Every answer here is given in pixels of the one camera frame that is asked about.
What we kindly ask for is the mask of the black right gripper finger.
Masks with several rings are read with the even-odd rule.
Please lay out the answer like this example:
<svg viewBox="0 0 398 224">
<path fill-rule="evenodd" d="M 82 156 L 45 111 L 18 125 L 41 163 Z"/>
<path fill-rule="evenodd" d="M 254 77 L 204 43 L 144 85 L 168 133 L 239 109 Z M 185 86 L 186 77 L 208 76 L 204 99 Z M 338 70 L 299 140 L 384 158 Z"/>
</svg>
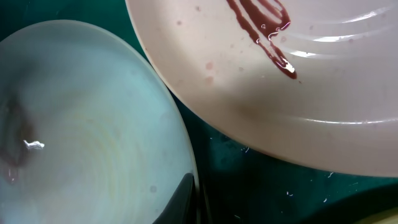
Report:
<svg viewBox="0 0 398 224">
<path fill-rule="evenodd" d="M 194 176 L 192 173 L 186 173 L 153 224 L 195 224 L 196 208 Z"/>
</svg>

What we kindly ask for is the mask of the light blue plate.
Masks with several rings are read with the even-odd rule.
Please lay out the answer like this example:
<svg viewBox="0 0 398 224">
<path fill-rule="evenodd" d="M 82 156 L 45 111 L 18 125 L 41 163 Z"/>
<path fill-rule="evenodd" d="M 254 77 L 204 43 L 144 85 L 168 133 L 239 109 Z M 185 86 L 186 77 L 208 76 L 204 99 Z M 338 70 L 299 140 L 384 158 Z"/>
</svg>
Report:
<svg viewBox="0 0 398 224">
<path fill-rule="evenodd" d="M 54 20 L 1 41 L 1 222 L 153 223 L 198 174 L 178 108 L 129 44 Z"/>
</svg>

